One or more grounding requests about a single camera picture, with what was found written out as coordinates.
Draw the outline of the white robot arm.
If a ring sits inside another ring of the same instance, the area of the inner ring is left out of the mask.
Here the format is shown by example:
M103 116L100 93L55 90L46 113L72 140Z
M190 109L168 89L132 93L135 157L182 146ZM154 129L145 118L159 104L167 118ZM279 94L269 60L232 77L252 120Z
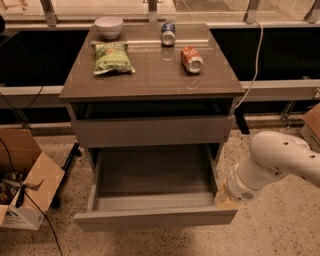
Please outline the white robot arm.
M274 131L254 135L249 155L236 164L214 198L220 209L238 209L271 183L292 174L320 187L320 154L301 138Z

